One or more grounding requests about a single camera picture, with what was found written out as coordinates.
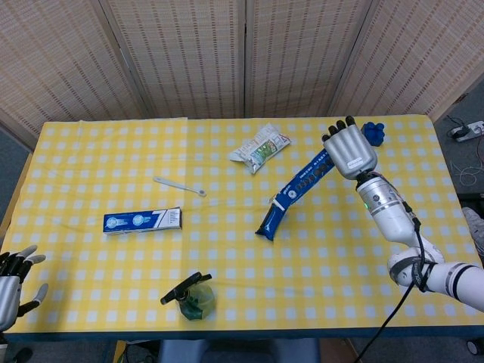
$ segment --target blue toy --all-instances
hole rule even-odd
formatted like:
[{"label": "blue toy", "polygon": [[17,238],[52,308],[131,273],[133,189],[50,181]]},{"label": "blue toy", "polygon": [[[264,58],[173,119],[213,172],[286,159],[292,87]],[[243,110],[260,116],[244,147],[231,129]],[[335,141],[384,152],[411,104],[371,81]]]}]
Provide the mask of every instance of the blue toy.
[{"label": "blue toy", "polygon": [[385,132],[383,129],[385,125],[382,123],[365,123],[361,128],[361,132],[366,137],[371,146],[380,146],[383,143]]}]

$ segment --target table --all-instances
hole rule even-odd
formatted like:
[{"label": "table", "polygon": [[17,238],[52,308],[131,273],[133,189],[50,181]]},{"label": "table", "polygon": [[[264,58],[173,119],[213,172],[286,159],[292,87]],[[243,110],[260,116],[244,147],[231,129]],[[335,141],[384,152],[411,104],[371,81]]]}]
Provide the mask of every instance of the table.
[{"label": "table", "polygon": [[[404,291],[386,270],[404,247],[380,236],[353,182],[330,172],[290,208],[274,243],[254,234],[268,199],[320,151],[321,134],[336,120],[46,123],[4,249],[38,244],[48,259],[30,272],[23,300],[42,283],[50,290],[9,339],[372,334]],[[448,261],[479,264],[430,120],[357,117],[368,121],[385,124],[378,170],[413,206],[423,235]],[[293,142],[251,175],[228,153],[267,122]],[[208,196],[153,183],[154,175]],[[183,210],[182,230],[102,233],[105,213],[172,206]],[[175,303],[160,305],[194,271],[214,277],[217,308],[205,321],[186,321]],[[447,296],[414,291],[387,332],[477,334],[483,323]]]}]

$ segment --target white plastic spoon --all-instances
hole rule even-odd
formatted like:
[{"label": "white plastic spoon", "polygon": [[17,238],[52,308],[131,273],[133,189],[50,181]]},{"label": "white plastic spoon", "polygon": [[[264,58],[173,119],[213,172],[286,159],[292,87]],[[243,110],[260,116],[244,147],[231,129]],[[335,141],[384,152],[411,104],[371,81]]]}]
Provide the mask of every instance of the white plastic spoon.
[{"label": "white plastic spoon", "polygon": [[168,179],[164,179],[164,178],[161,178],[159,176],[153,177],[153,180],[156,183],[168,185],[170,187],[174,187],[174,188],[178,188],[178,189],[183,189],[184,191],[193,191],[194,193],[197,193],[201,197],[206,197],[206,193],[205,193],[205,190],[204,189],[200,189],[198,191],[197,189],[189,188],[186,185],[179,184],[179,183],[175,183],[174,181],[171,181],[171,180],[168,180]]}]

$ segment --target wire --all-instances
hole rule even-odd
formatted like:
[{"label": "wire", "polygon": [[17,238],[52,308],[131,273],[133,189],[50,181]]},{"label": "wire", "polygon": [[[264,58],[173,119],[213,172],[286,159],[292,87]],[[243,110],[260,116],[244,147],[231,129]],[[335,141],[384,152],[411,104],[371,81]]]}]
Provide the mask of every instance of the wire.
[{"label": "wire", "polygon": [[[445,116],[445,117],[447,117],[449,120],[451,120],[451,121],[452,121],[453,123],[455,123],[456,125],[459,125],[459,126],[461,126],[461,127],[462,127],[462,128],[461,128],[461,130],[457,130],[457,132],[462,131],[462,130],[465,130],[465,129],[469,130],[469,127],[468,127],[468,126],[465,124],[465,122],[464,122],[464,121],[463,121],[461,118],[459,118],[459,117],[450,117],[449,115],[447,115],[447,116]],[[452,128],[452,129],[448,130],[448,131],[445,133],[445,135],[446,135],[448,138],[458,138],[458,137],[463,136],[463,135],[461,135],[461,136],[454,136],[454,137],[453,137],[452,135],[450,135],[450,132],[451,132],[453,129],[455,129],[455,128]]]},{"label": "wire", "polygon": [[456,123],[459,126],[466,126],[465,122],[460,117],[450,117],[449,115],[445,117],[447,117],[449,120],[451,120],[453,123]]},{"label": "wire", "polygon": [[357,357],[357,359],[354,360],[353,363],[358,363],[360,361],[360,359],[363,358],[363,355],[366,353],[366,351],[368,350],[368,348],[370,348],[371,344],[373,344],[373,342],[379,337],[379,335],[381,334],[381,332],[383,331],[383,329],[388,325],[388,323],[390,323],[390,320],[392,320],[392,318],[395,316],[395,314],[398,312],[398,310],[400,310],[400,308],[402,307],[403,303],[407,299],[408,294],[410,293],[410,291],[414,287],[414,285],[415,285],[414,282],[411,282],[410,285],[408,285],[407,290],[403,294],[403,296],[400,299],[400,301],[397,304],[397,306],[393,309],[392,313],[390,315],[388,315],[388,318],[386,318],[386,320],[384,321],[384,323],[381,325],[380,329],[378,329],[377,333],[373,336],[373,338],[371,338],[371,340],[363,348],[363,350],[361,351],[361,353],[359,354],[359,356]]},{"label": "wire", "polygon": [[[388,182],[388,184],[390,184],[390,186],[396,191],[396,189],[395,189],[395,187],[393,187],[392,183],[390,183],[387,180],[386,180],[386,182]],[[402,204],[405,208],[405,211],[413,217],[411,220],[414,223],[414,231],[415,231],[415,234],[417,235],[418,246],[420,247],[420,265],[418,267],[420,268],[420,276],[421,276],[422,275],[422,269],[424,268],[424,264],[425,264],[424,242],[422,241],[422,236],[420,235],[420,225],[421,225],[421,223],[418,220],[418,218],[415,216],[412,208],[408,205],[408,203],[403,200]],[[403,294],[403,296],[400,299],[397,306],[393,309],[392,313],[390,315],[388,315],[388,318],[386,318],[386,320],[383,322],[383,324],[381,324],[380,329],[378,329],[378,331],[375,333],[375,335],[373,335],[373,338],[371,338],[371,340],[366,344],[366,346],[363,348],[363,350],[358,355],[358,357],[354,360],[353,363],[358,363],[360,361],[360,359],[363,358],[363,355],[366,353],[368,348],[370,348],[371,344],[373,344],[373,342],[379,337],[379,335],[381,334],[383,329],[388,325],[388,323],[390,323],[390,320],[392,320],[392,318],[395,316],[395,314],[400,310],[403,303],[405,302],[408,295],[410,294],[411,289],[414,286],[415,286],[415,282],[412,279],[412,282],[408,285],[407,290]],[[419,288],[420,291],[424,292],[425,286],[419,286],[418,288]]]},{"label": "wire", "polygon": [[[461,169],[457,165],[455,165],[455,163],[452,160],[450,162],[451,172],[453,173],[453,175],[456,175],[459,177],[459,182],[464,187],[472,187],[473,185],[475,185],[477,183],[476,175],[479,174],[480,172],[484,172],[484,157],[482,157],[479,152],[482,139],[484,138],[484,130],[482,129],[482,127],[479,127],[479,130],[481,135],[479,137],[479,141],[477,142],[477,146],[476,146],[476,156],[477,156],[477,159],[479,160],[479,166],[466,166],[465,168]],[[465,180],[466,177],[471,178],[469,182]]]}]

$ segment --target power strip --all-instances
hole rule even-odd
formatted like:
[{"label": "power strip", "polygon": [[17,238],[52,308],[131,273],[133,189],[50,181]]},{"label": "power strip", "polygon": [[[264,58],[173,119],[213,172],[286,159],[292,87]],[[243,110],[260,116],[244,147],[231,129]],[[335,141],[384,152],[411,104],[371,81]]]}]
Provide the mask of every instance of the power strip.
[{"label": "power strip", "polygon": [[[460,138],[456,138],[455,140],[457,142],[470,140],[471,138],[478,138],[481,136],[481,134],[484,134],[484,121],[477,121],[475,123],[470,123],[469,125],[467,125],[467,127],[469,127],[470,131],[466,135]],[[460,127],[456,127],[455,129],[452,129],[451,135],[453,135],[457,131],[462,130],[462,128],[463,127],[460,126]]]}]

